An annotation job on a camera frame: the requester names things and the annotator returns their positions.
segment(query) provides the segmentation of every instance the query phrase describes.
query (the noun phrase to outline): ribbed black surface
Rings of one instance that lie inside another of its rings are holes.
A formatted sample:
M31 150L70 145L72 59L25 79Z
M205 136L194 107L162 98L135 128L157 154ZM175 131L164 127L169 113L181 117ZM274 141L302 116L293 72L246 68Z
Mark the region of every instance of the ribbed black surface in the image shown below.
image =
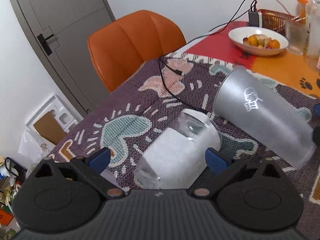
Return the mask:
M57 235L23 230L14 240L303 240L293 229L276 234L243 231L225 222L209 201L185 190L133 190L107 202L100 214L81 228Z

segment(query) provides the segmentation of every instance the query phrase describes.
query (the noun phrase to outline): plastic basket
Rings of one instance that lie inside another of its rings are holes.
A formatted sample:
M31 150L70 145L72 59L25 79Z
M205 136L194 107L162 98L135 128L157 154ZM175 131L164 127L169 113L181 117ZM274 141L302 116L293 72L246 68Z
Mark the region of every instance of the plastic basket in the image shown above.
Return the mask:
M286 20L294 19L294 16L280 13L276 11L260 9L258 10L262 14L262 27L273 30L277 33L285 36L284 22Z

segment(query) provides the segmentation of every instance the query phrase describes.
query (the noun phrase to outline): fruit bowl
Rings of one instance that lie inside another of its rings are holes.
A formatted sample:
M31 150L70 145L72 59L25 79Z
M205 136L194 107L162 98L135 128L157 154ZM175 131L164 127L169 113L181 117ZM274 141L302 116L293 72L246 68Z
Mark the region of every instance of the fruit bowl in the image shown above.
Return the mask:
M257 48L251 45L243 44L242 40L244 37L249 37L254 34L264 34L272 39L278 40L280 43L279 49L264 49ZM272 30L259 28L259 27L239 27L231 30L228 34L229 38L242 50L257 56L273 56L284 51L288 45L288 40L279 33Z

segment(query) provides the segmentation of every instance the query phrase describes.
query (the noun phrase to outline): door handle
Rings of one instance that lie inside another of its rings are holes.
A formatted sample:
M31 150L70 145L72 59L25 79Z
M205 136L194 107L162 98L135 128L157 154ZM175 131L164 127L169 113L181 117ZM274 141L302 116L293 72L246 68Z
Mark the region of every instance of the door handle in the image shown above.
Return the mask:
M52 38L54 36L54 34L51 34L49 37L44 38L42 33L40 35L37 36L38 41L40 42L42 48L44 49L44 51L46 52L46 54L49 56L52 53L52 50L50 49L47 40Z

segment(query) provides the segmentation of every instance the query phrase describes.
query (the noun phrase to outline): door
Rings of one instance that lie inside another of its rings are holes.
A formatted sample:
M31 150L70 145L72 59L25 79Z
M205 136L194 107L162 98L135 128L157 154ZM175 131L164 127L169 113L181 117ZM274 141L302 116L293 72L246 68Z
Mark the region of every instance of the door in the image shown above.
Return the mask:
M97 76L88 37L111 23L103 0L18 0L39 46L81 106L91 111L108 92Z

